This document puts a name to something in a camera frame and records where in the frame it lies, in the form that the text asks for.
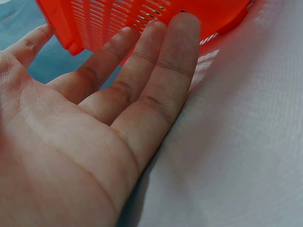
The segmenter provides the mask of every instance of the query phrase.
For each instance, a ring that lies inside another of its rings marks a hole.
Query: palm
[[[4,226],[114,225],[183,105],[197,59],[198,27],[188,14],[168,29],[149,25],[103,91],[97,90],[138,38],[131,29],[79,70],[47,85],[34,81],[26,67],[32,51],[51,36],[49,27],[0,52]]]

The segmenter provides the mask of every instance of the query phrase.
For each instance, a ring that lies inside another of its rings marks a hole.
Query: white fabric
[[[303,0],[256,0],[201,57],[123,226],[303,226]]]

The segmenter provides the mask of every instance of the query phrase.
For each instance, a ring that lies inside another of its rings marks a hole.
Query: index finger
[[[4,51],[12,54],[27,68],[53,34],[54,30],[50,25],[39,26]]]
[[[184,104],[198,59],[199,40],[199,20],[187,13],[176,15],[140,98],[111,125],[130,148],[141,171]]]

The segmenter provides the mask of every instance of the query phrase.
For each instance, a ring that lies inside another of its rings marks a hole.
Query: orange plastic basket
[[[196,15],[201,37],[225,33],[247,15],[250,0],[36,0],[54,26],[62,46],[72,55],[97,51],[125,26],[142,32],[149,21],[169,23],[180,12]]]

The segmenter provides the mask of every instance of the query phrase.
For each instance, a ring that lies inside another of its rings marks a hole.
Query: blue fabric
[[[0,50],[44,23],[44,17],[33,0],[12,0],[0,4]],[[47,83],[57,76],[76,70],[90,55],[90,51],[83,51],[77,56],[71,56],[53,37],[37,55],[28,72],[36,80]],[[110,85],[119,69],[116,69],[103,88]]]

